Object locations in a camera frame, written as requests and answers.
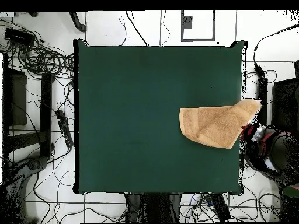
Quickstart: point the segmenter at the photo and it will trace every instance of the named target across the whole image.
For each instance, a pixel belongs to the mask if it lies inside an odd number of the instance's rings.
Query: black device
[[[211,201],[214,205],[215,213],[219,218],[220,222],[225,222],[231,219],[230,211],[224,201],[222,194],[212,194]]]
[[[73,147],[74,142],[72,140],[71,132],[69,131],[67,118],[65,117],[64,112],[60,109],[57,110],[55,113],[56,113],[57,119],[59,119],[58,125],[59,125],[59,129],[62,133],[62,136],[65,139],[65,144],[68,148],[71,148],[71,147]]]
[[[34,35],[10,28],[5,29],[4,38],[11,42],[31,47],[34,45],[35,41]]]

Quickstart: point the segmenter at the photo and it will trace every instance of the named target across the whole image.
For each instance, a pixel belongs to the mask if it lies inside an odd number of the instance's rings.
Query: black border
[[[78,86],[78,77],[79,77],[79,47],[78,40],[73,41],[74,46],[74,148],[75,148],[75,183],[72,188],[75,194],[79,194],[79,181],[80,181],[80,166],[79,166],[79,86]]]

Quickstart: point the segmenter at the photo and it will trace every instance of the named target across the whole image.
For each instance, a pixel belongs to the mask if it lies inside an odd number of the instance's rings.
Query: black grid line
[[[33,129],[14,129],[15,131],[35,131]]]
[[[160,40],[159,40],[159,45],[161,46],[161,38],[162,38],[162,11],[160,11]]]
[[[25,201],[25,202],[28,202],[28,203],[44,203],[46,204],[46,202],[44,201]],[[104,204],[104,205],[125,205],[126,203],[125,202],[65,202],[65,201],[48,201],[48,203],[50,204]],[[235,208],[235,209],[238,209],[238,208],[247,208],[247,209],[259,209],[259,207],[254,207],[254,206],[228,206],[229,208]],[[261,206],[260,208],[262,209],[268,209],[270,208],[269,207],[266,207],[266,206]]]
[[[242,60],[242,62],[254,62],[254,60]],[[296,61],[271,61],[271,60],[256,60],[255,62],[286,62],[286,63],[294,63]]]
[[[86,194],[84,194],[84,223],[86,223]]]
[[[86,30],[85,30],[85,40],[87,42],[87,12],[88,11],[85,11],[85,26],[86,26]]]
[[[237,40],[237,20],[238,20],[238,11],[236,10],[235,41]]]
[[[46,202],[44,201],[30,201],[30,200],[25,200],[25,202],[28,203],[44,203],[46,204]],[[84,202],[66,202],[66,201],[48,201],[48,203],[50,204],[84,204]],[[85,204],[112,204],[112,205],[125,205],[125,202],[85,202]]]

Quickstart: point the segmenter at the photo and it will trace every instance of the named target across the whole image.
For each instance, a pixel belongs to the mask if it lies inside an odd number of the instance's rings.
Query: black metal frame
[[[4,86],[6,96],[12,96],[11,86],[12,77],[10,80],[5,80]],[[4,136],[4,146],[6,151],[11,152],[17,149],[25,148],[30,145],[40,144],[40,155],[50,158],[53,146],[51,144],[51,122],[52,122],[52,81],[53,76],[50,73],[44,73],[41,78],[41,104],[40,104],[40,130],[37,132]],[[11,104],[14,104],[11,97],[7,97],[3,102],[4,109],[9,109]]]

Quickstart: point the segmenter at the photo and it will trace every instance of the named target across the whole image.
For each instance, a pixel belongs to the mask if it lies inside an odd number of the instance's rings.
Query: folded towel
[[[203,145],[231,149],[242,126],[260,109],[258,100],[241,100],[234,106],[182,108],[179,113],[183,135]]]

